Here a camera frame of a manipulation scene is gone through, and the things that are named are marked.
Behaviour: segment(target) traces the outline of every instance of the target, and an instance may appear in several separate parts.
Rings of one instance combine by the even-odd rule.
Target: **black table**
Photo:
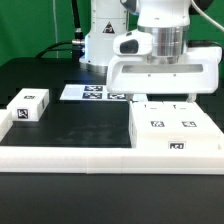
[[[0,109],[22,88],[49,89],[50,104],[38,123],[15,122],[0,145],[129,148],[127,103],[59,100],[65,84],[105,82],[68,59],[9,61],[0,68]],[[197,100],[222,130],[223,97],[221,81]],[[220,224],[223,205],[216,175],[0,174],[2,224]]]

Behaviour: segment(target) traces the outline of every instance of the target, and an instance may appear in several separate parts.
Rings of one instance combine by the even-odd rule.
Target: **white cube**
[[[22,89],[8,104],[13,121],[39,121],[49,103],[48,89]]]
[[[12,127],[12,113],[9,110],[0,110],[0,142]]]
[[[133,148],[218,149],[222,132],[196,103],[131,103],[129,134]]]

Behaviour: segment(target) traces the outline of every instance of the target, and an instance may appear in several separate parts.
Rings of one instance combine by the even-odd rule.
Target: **green wall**
[[[90,0],[78,0],[84,33],[90,29]],[[207,10],[224,25],[224,0],[215,0]],[[74,25],[71,0],[56,0],[58,40],[72,40]],[[135,29],[137,18],[130,16],[130,29]],[[191,17],[190,39],[209,39],[224,46],[224,33],[200,16]],[[33,57],[55,43],[53,0],[1,0],[0,1],[0,65],[15,57]],[[60,53],[60,57],[71,57]],[[224,78],[224,63],[220,65]]]

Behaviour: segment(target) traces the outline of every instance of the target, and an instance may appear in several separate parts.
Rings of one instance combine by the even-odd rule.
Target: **marker sticker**
[[[83,99],[99,100],[102,99],[102,93],[83,93]]]
[[[185,142],[169,142],[169,149],[185,149]]]
[[[197,127],[197,125],[194,121],[183,121],[182,124],[185,128],[196,128]]]
[[[85,92],[98,92],[103,91],[103,86],[85,86]]]
[[[24,96],[24,99],[26,100],[33,100],[35,96]]]
[[[28,109],[17,109],[18,119],[29,119]]]
[[[151,125],[154,128],[163,128],[165,127],[165,124],[163,121],[151,121]]]
[[[109,100],[125,100],[126,97],[125,97],[125,94],[112,94],[112,93],[108,93],[107,94],[107,99]]]
[[[114,32],[114,28],[112,26],[112,24],[109,22],[107,23],[107,26],[105,27],[105,29],[103,30],[103,33],[110,33],[110,34],[115,34]]]

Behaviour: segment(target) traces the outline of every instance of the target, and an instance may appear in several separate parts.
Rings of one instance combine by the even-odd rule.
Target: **white box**
[[[131,103],[129,135],[139,149],[218,149],[222,135],[196,103]]]
[[[12,127],[12,113],[9,110],[0,110],[0,142]]]
[[[39,121],[49,103],[48,89],[22,89],[8,104],[13,121]]]

